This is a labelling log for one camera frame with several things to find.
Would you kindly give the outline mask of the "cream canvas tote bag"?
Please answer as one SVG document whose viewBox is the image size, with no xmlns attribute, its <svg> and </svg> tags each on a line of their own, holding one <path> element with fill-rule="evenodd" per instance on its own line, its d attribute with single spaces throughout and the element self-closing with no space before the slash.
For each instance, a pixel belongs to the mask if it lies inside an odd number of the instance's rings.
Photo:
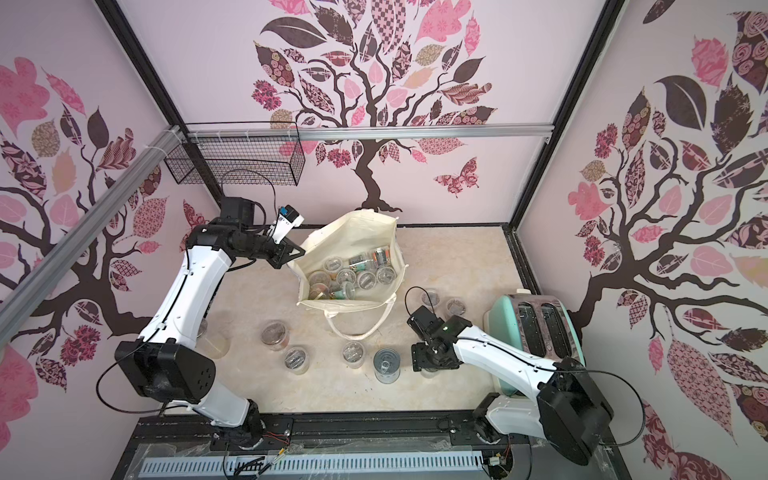
<svg viewBox="0 0 768 480">
<path fill-rule="evenodd" d="M 346 213 L 314 231 L 301 244 L 305 255 L 288 263 L 299 280 L 298 304 L 323 313 L 330 329 L 347 341 L 375 333 L 394 309 L 407 269 L 398 245 L 398 219 L 372 210 Z M 387 246 L 392 265 L 376 269 L 370 251 Z M 378 284 L 369 291 L 357 286 L 357 273 L 375 271 Z M 335 324 L 339 315 L 380 309 L 380 318 L 364 333 L 348 334 Z"/>
</svg>

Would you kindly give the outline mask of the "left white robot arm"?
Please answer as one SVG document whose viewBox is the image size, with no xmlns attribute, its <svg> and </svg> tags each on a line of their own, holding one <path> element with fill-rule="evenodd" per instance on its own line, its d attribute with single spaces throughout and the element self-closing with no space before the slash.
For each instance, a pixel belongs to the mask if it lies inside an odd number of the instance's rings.
<svg viewBox="0 0 768 480">
<path fill-rule="evenodd" d="M 135 341 L 122 342 L 115 351 L 117 366 L 138 395 L 253 436 L 263 430 L 257 405 L 218 382 L 215 363 L 196 345 L 217 290 L 237 260 L 264 260 L 279 269 L 305 253 L 287 237 L 303 222 L 294 207 L 279 208 L 269 226 L 255 224 L 257 208 L 254 201 L 225 197 L 218 217 L 191 230 L 159 310 Z"/>
</svg>

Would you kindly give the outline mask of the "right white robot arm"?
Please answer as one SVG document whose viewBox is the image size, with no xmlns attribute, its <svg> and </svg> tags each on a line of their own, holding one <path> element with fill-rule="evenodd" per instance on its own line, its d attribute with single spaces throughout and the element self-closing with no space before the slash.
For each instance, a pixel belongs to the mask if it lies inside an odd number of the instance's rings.
<svg viewBox="0 0 768 480">
<path fill-rule="evenodd" d="M 590 462 L 614 413 L 591 371 L 578 360 L 526 353 L 462 317 L 444 321 L 424 306 L 409 315 L 407 324 L 419 337 L 411 347 L 414 371 L 470 365 L 519 394 L 489 393 L 474 410 L 474 430 L 482 441 L 494 444 L 510 434 L 525 435 L 546 440 L 574 464 Z"/>
</svg>

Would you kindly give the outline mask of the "clear lid seed jar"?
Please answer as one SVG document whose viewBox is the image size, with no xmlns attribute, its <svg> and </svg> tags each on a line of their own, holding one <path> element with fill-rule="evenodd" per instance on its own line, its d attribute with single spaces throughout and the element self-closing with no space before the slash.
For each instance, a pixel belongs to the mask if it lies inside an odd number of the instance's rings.
<svg viewBox="0 0 768 480">
<path fill-rule="evenodd" d="M 377 274 L 375 271 L 371 270 L 363 270 L 358 272 L 356 281 L 357 286 L 364 291 L 372 290 L 378 284 Z"/>
</svg>

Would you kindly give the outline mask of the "clear plastic cup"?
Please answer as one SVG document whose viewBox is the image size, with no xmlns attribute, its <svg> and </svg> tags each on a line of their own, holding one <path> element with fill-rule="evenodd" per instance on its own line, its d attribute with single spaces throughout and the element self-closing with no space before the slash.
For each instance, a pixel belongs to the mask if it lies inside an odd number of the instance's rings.
<svg viewBox="0 0 768 480">
<path fill-rule="evenodd" d="M 203 320 L 198 329 L 195 350 L 207 358 L 218 360 L 223 358 L 229 349 L 230 341 L 220 331 L 210 327 L 206 320 Z"/>
</svg>

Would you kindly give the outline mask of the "mint green chrome toaster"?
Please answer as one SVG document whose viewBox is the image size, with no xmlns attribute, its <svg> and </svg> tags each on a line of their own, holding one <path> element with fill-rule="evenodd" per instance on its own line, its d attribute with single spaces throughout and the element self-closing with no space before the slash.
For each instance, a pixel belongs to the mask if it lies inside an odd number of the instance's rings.
<svg viewBox="0 0 768 480">
<path fill-rule="evenodd" d="M 500 296 L 485 312 L 482 329 L 525 353 L 586 364 L 580 340 L 564 305 L 554 296 L 526 289 Z"/>
</svg>

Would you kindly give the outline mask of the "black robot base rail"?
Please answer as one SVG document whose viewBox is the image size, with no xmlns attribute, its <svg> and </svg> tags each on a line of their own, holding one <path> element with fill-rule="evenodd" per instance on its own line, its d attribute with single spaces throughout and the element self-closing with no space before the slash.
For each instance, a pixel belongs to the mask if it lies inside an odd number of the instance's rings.
<svg viewBox="0 0 768 480">
<path fill-rule="evenodd" d="M 585 466 L 571 463 L 544 440 L 512 434 L 494 444 L 480 440 L 468 410 L 265 414 L 264 437 L 253 447 L 229 443 L 192 415 L 138 421 L 114 479 L 139 479 L 140 463 L 154 457 L 269 456 L 299 454 L 472 451 L 485 470 L 454 473 L 352 474 L 240 479 L 627 479 L 614 447 L 596 450 Z"/>
</svg>

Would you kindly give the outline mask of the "aluminium rail back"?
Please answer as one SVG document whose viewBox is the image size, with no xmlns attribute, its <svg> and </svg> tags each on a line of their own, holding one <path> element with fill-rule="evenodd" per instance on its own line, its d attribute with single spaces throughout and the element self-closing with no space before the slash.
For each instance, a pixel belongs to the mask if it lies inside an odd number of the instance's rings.
<svg viewBox="0 0 768 480">
<path fill-rule="evenodd" d="M 549 138 L 554 132 L 551 124 L 482 124 L 482 125 L 434 125 L 394 127 L 341 127 L 341 128 L 290 128 L 272 129 L 203 129 L 191 130 L 192 141 L 225 138 L 255 140 L 265 137 L 284 138 L 295 141 L 336 141 L 336 140 L 377 140 L 377 139 L 423 139 L 423 138 L 495 138 L 534 137 Z"/>
</svg>

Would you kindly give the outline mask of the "aluminium rail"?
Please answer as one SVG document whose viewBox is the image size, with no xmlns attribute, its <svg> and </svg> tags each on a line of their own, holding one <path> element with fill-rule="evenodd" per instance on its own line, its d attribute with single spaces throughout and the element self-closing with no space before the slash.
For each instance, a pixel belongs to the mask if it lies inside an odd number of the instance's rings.
<svg viewBox="0 0 768 480">
<path fill-rule="evenodd" d="M 284 138 L 295 141 L 336 141 L 336 140 L 377 140 L 377 139 L 423 139 L 423 138 L 495 138 L 534 137 L 549 138 L 554 132 L 551 124 L 482 124 L 482 125 L 434 125 L 394 127 L 341 127 L 341 128 L 290 128 L 272 129 L 203 129 L 191 130 L 192 141 L 225 138 L 255 140 L 265 137 Z"/>
<path fill-rule="evenodd" d="M 168 126 L 162 130 L 116 183 L 43 258 L 40 266 L 33 269 L 21 285 L 10 293 L 1 309 L 2 345 L 11 341 L 22 324 L 32 316 L 38 305 L 55 289 L 79 256 L 107 226 L 112 216 L 181 141 L 179 127 Z"/>
</svg>

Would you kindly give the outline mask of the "aluminium rail left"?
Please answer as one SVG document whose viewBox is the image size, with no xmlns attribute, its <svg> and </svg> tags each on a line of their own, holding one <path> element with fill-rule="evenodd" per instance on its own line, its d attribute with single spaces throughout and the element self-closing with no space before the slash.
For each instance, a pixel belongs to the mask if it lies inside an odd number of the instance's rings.
<svg viewBox="0 0 768 480">
<path fill-rule="evenodd" d="M 79 256 L 107 226 L 112 216 L 181 141 L 179 127 L 168 126 L 162 130 L 116 183 L 43 258 L 40 266 L 33 269 L 21 285 L 10 293 L 1 309 L 2 345 L 11 341 L 22 324 L 32 316 L 38 305 L 55 289 Z"/>
</svg>

